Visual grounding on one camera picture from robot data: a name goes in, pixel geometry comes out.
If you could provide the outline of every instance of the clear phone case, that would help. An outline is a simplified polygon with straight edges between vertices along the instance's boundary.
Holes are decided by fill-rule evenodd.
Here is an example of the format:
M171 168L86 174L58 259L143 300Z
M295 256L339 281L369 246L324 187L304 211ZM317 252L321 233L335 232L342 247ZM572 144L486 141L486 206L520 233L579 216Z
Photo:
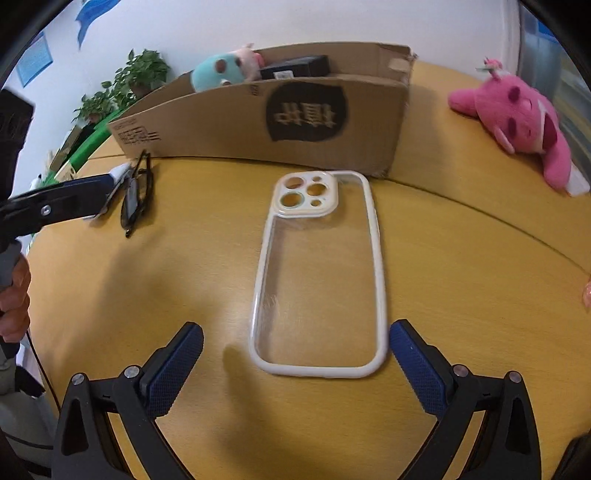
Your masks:
M387 353L384 270L367 179L310 171L277 183L255 283L249 351L279 375L359 378Z

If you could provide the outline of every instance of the cable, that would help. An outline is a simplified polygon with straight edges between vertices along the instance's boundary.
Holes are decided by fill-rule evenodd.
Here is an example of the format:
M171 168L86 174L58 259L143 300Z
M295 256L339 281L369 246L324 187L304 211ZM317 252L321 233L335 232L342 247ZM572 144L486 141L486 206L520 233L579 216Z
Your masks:
M49 391L51 392L51 395L53 396L53 400L56 402L57 411L58 411L58 413L61 413L61 405L57 399L56 391L53 390L53 386L52 386L51 382L49 381L49 377L45 373L45 369L43 368L43 365L41 364L41 361L39 360L39 356L37 355L37 352L35 351L35 346L33 345L33 340L31 339L31 334L29 333L28 330L27 330L27 338L29 340L29 345L31 345L31 350L33 351L33 355L35 356L35 360L37 360L37 365L39 365L39 369L41 369L41 373L43 374L43 377L45 378L45 381L47 382L47 386L49 388Z
M2 433L7 439L13 440L14 442L22 443L23 445L27 445L28 447L39 448L41 450L53 450L53 445L40 445L39 443L29 442L27 440L20 439L19 437L15 437L14 435L10 435L2 430Z

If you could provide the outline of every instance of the pink plush toy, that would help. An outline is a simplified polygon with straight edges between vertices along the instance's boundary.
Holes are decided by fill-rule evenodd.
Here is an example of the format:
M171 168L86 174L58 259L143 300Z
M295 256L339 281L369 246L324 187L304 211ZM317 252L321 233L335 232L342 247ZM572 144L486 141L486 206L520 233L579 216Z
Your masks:
M486 129L509 153L539 153L548 185L559 190L569 181L570 148L558 128L550 101L515 75L502 74L497 60L485 61L492 76L476 89L450 93L456 112L480 118Z
M240 69L247 82L261 80L261 68L265 66L265 61L260 53L252 51L252 43L249 43L232 53L241 60Z

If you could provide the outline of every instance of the human hand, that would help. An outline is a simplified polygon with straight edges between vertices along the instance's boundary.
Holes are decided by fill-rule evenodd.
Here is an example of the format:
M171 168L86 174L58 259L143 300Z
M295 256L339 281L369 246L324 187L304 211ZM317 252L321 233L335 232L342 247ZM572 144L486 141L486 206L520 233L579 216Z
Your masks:
M12 285L0 292L0 335L7 343L17 343L25 336L31 319L27 293L31 283L31 270L27 259L21 255L12 270Z

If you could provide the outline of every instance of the blue poster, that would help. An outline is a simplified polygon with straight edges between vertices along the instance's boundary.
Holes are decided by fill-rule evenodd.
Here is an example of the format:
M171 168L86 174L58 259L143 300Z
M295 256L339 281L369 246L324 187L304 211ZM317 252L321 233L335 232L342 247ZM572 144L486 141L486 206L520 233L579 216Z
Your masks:
M120 0L87 0L84 5L82 5L82 10L80 10L80 13L78 13L78 16L76 17L76 21L80 22L80 30L78 31L78 48L82 46L82 42L84 41L86 31L88 30L88 27L90 27L90 24L101 15L111 10L119 3L119 1Z
M29 47L17 63L17 73L21 84L26 87L31 80L53 63L47 40L43 32L33 38Z

